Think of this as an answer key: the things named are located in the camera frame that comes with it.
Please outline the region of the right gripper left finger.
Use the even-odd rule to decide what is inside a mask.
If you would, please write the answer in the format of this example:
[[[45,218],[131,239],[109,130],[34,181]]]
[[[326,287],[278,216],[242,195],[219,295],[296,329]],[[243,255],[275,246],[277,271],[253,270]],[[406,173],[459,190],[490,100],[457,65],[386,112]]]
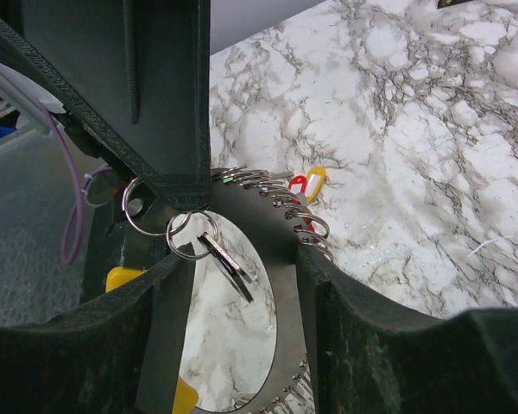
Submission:
[[[0,413],[169,413],[194,266],[171,254],[42,324],[0,327]]]

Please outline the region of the metal coil keyring yellow handle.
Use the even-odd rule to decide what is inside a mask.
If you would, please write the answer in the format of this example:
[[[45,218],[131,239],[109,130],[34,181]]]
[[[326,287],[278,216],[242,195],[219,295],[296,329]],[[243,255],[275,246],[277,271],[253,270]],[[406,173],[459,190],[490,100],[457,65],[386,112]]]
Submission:
[[[290,413],[293,405],[304,405],[313,397],[297,251],[311,247],[332,260],[326,243],[330,227],[308,209],[304,197],[265,170],[217,168],[211,172],[211,181],[211,202],[203,215],[224,216],[246,234],[267,272],[276,311],[276,343],[268,375],[259,391],[234,411]]]

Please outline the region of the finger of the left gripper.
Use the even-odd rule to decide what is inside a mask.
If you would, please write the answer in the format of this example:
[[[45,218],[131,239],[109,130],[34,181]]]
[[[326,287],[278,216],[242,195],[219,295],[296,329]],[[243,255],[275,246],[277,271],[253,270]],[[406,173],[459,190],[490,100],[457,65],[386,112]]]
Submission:
[[[207,1],[0,1],[0,63],[179,210],[211,193]]]

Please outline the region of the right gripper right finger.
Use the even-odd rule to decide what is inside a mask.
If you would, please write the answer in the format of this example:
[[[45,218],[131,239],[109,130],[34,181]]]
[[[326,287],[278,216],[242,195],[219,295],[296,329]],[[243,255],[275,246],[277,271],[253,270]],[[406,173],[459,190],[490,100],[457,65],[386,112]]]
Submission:
[[[300,248],[296,274],[319,413],[518,413],[518,309],[412,310]]]

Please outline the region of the black tag key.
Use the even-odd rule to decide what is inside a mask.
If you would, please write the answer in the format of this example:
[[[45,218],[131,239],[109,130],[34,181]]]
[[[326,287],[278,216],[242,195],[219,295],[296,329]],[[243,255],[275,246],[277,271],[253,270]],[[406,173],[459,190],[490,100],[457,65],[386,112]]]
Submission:
[[[198,242],[205,248],[205,252],[201,254],[186,254],[183,253],[174,244],[173,237],[179,234],[190,222],[193,215],[200,214],[204,216],[212,228],[212,234],[206,231],[197,236]],[[191,210],[187,212],[176,213],[167,223],[166,241],[172,253],[180,258],[188,261],[202,260],[208,255],[212,257],[216,266],[225,276],[233,289],[243,298],[247,303],[253,303],[254,299],[246,284],[251,283],[251,277],[244,271],[244,269],[234,260],[234,258],[222,247],[217,240],[218,226],[212,216],[206,211]]]

